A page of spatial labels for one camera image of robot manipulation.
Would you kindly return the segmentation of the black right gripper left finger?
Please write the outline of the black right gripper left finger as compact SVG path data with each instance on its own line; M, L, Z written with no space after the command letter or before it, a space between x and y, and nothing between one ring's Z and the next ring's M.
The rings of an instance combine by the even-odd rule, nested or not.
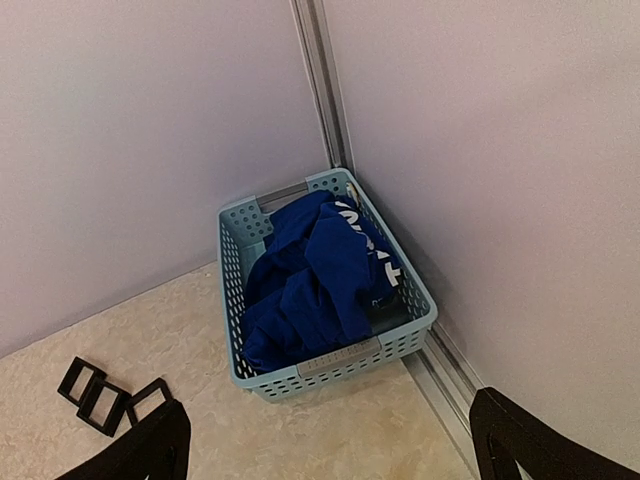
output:
M63 480L185 479L191 423L181 402L163 403Z

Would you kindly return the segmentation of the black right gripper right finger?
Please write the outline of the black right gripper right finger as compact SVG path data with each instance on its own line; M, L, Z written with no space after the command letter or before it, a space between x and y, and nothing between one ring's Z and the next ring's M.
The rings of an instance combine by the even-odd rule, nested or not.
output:
M482 479L637 479L639 474L544 424L493 387L476 392L469 412Z

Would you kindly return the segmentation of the blue printed t-shirt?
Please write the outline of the blue printed t-shirt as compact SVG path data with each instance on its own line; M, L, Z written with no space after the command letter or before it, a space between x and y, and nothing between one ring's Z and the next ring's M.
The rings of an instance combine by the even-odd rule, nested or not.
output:
M394 300L403 272L355 201L321 190L270 220L245 288L242 358L264 374L370 338L368 314Z

